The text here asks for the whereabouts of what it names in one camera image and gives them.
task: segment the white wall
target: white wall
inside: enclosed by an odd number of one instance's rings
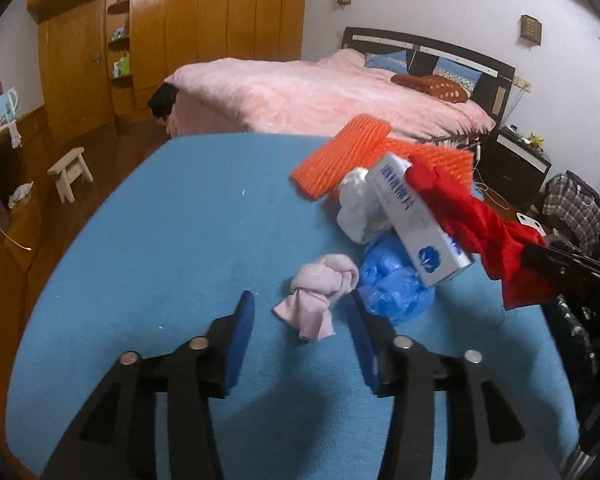
[[[27,0],[12,0],[0,17],[0,81],[15,87],[17,115],[44,104],[38,64],[38,24],[27,12]]]
[[[519,42],[520,16],[542,22],[542,45]],[[600,20],[576,0],[306,0],[302,58],[339,46],[347,26],[410,32],[458,44],[516,67],[531,82],[510,116],[545,140],[553,173],[571,170],[600,193]],[[518,97],[514,88],[509,108]]]

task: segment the white box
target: white box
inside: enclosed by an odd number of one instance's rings
[[[404,180],[408,160],[388,153],[369,170],[375,191],[415,269],[427,288],[473,263],[436,222],[424,200]]]

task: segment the blue plastic bag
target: blue plastic bag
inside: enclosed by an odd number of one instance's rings
[[[358,289],[366,309],[396,325],[427,310],[435,287],[425,288],[400,238],[380,235],[365,248]]]

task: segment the pillow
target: pillow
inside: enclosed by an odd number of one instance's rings
[[[409,75],[409,56],[406,50],[390,54],[367,54],[365,68],[384,68],[397,74]]]
[[[441,75],[425,75],[421,77],[413,75],[396,74],[391,81],[423,94],[429,94],[449,103],[464,103],[471,94],[455,81],[451,81]]]
[[[473,68],[461,65],[459,63],[445,59],[444,57],[438,58],[435,69],[433,69],[434,75],[441,75],[451,81],[455,81],[459,85],[463,86],[469,97],[474,93],[474,88],[478,79],[482,75],[482,72],[478,72]]]

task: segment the wooden wardrobe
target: wooden wardrobe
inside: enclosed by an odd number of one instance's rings
[[[28,8],[40,26],[42,89],[58,143],[145,109],[184,64],[300,58],[304,0],[29,0]],[[125,22],[128,37],[109,41]],[[125,51],[131,74],[113,80],[112,62]]]

